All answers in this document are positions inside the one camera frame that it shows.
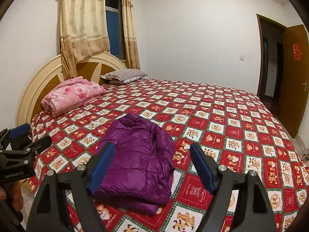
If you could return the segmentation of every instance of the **pink blanket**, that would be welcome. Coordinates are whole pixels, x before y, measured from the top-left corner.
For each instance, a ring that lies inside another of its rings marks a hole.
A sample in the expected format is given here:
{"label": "pink blanket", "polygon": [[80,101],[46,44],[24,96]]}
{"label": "pink blanket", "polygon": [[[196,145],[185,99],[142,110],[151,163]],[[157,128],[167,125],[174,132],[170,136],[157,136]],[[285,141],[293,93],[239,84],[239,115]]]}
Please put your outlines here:
{"label": "pink blanket", "polygon": [[60,116],[90,103],[103,93],[106,93],[103,87],[80,76],[56,86],[42,99],[41,104],[45,112],[52,112],[54,116]]}

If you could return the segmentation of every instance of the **red checkered bedspread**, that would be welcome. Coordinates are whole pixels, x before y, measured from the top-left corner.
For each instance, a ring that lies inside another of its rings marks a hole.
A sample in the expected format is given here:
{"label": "red checkered bedspread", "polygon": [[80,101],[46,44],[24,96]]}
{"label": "red checkered bedspread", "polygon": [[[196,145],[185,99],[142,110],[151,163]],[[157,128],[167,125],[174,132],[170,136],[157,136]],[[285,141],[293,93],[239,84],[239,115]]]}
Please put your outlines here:
{"label": "red checkered bedspread", "polygon": [[[105,85],[107,94],[54,118],[44,112],[31,124],[33,140],[49,134],[53,146],[37,157],[34,193],[49,169],[70,171],[94,154],[110,123],[134,112],[166,130],[176,144],[172,195],[155,216],[97,204],[108,231],[195,231],[212,196],[204,190],[189,156],[192,142],[229,169],[256,170],[271,201],[278,231],[285,230],[306,199],[309,170],[299,163],[292,143],[260,100],[241,90],[179,81],[142,79]],[[238,191],[234,190],[222,231],[228,231]],[[81,225],[67,192],[71,219]]]}

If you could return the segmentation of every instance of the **human hand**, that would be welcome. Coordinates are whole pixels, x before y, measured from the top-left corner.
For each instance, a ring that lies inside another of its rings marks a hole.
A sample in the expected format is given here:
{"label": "human hand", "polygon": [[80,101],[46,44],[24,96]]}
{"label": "human hand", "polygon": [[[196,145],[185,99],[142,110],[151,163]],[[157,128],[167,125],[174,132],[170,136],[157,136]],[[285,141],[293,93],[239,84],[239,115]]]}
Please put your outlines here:
{"label": "human hand", "polygon": [[[24,199],[21,194],[21,187],[19,181],[9,183],[11,186],[7,187],[7,189],[11,189],[10,196],[12,197],[12,205],[16,211],[20,211],[24,206]],[[5,190],[0,187],[0,200],[3,201],[7,198],[7,194]]]}

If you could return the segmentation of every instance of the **beige curtain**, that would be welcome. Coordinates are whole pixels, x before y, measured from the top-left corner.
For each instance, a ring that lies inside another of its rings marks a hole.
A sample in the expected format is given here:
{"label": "beige curtain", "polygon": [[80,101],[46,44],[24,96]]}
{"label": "beige curtain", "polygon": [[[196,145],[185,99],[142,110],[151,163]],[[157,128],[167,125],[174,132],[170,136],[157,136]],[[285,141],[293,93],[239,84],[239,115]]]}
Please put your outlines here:
{"label": "beige curtain", "polygon": [[60,44],[65,79],[77,76],[76,64],[86,57],[110,52],[105,0],[62,0]]}
{"label": "beige curtain", "polygon": [[123,33],[126,43],[127,67],[140,69],[134,27],[134,7],[132,0],[122,0]]}

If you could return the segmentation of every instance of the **blue gripper pad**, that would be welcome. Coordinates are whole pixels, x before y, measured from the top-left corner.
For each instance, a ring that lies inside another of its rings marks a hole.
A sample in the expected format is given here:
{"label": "blue gripper pad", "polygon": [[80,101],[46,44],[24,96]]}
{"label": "blue gripper pad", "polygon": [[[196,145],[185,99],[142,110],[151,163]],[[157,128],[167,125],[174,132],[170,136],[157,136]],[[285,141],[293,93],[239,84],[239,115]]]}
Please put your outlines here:
{"label": "blue gripper pad", "polygon": [[9,137],[15,139],[30,131],[30,125],[28,123],[20,125],[12,130],[10,130]]}
{"label": "blue gripper pad", "polygon": [[205,155],[196,143],[190,146],[190,157],[204,188],[213,194],[219,185],[217,163],[212,157]]}
{"label": "blue gripper pad", "polygon": [[107,173],[107,170],[115,157],[115,145],[113,143],[106,143],[106,145],[101,149],[100,153],[98,155],[94,155],[93,157],[96,156],[102,157],[98,161],[95,169],[90,176],[90,184],[88,190],[92,194],[100,188],[100,185]]}

